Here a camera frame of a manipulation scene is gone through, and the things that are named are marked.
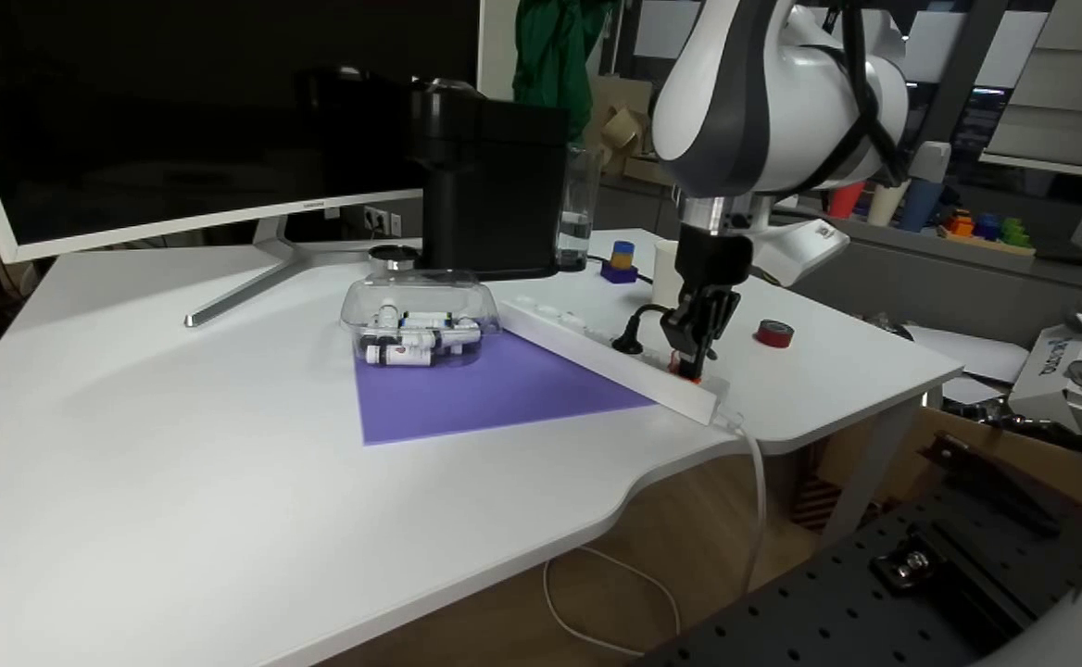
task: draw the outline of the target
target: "black monitor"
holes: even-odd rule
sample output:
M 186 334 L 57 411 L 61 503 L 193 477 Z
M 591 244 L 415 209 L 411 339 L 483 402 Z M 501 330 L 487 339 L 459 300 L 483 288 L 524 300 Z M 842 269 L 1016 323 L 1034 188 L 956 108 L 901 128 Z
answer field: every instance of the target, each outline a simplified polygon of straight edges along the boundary
M 411 183 L 325 175 L 314 86 L 343 66 L 474 80 L 478 44 L 478 0 L 0 0 L 0 256 Z M 336 149 L 377 138 L 348 119 Z

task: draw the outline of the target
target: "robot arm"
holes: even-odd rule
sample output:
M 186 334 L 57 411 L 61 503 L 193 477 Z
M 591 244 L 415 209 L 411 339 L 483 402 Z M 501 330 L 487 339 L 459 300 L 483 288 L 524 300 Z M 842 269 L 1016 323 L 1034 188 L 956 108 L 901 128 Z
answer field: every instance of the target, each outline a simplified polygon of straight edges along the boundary
M 868 59 L 856 3 L 847 24 L 838 40 L 793 0 L 708 0 L 658 98 L 654 139 L 685 192 L 685 292 L 665 330 L 688 376 L 737 307 L 733 284 L 754 267 L 754 237 L 770 228 L 774 196 L 901 164 L 907 86 Z

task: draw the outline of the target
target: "white desk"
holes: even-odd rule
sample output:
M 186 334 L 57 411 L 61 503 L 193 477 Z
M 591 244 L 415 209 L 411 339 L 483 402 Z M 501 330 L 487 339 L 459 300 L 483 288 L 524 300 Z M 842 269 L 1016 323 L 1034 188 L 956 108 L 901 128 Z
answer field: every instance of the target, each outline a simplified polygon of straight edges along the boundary
M 0 339 L 0 667 L 314 663 L 743 452 L 665 406 L 365 447 L 336 326 L 355 263 L 177 326 L 261 267 L 254 246 L 67 256 Z M 781 288 L 746 292 L 737 326 L 797 326 L 788 350 L 737 354 L 746 416 L 781 452 L 954 374 Z

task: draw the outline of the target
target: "purple mat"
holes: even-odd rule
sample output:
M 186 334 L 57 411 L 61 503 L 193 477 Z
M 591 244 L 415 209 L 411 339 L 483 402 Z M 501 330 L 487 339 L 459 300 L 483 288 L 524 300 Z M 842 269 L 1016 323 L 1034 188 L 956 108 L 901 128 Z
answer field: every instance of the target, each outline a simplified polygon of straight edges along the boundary
M 474 361 L 366 366 L 355 361 L 365 442 L 493 431 L 654 402 L 514 334 L 491 334 Z

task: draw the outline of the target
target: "monitor stand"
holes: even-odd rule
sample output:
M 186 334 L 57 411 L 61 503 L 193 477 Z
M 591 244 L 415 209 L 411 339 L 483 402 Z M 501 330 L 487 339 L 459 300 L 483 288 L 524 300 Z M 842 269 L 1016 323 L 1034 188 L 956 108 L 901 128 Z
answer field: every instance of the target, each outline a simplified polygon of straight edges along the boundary
M 365 202 L 391 202 L 391 201 L 420 201 L 423 192 L 420 188 L 401 188 L 401 192 L 365 192 L 365 196 L 348 196 L 346 208 L 365 208 Z M 280 263 L 268 267 L 264 275 L 250 277 L 246 284 L 236 284 L 235 292 L 203 302 L 202 311 L 186 314 L 183 323 L 189 330 L 235 311 L 236 302 L 276 288 L 280 281 L 302 275 L 304 267 L 312 267 L 307 250 L 291 244 L 285 237 L 285 219 L 264 219 L 254 234 L 254 244 L 268 256 L 276 256 Z

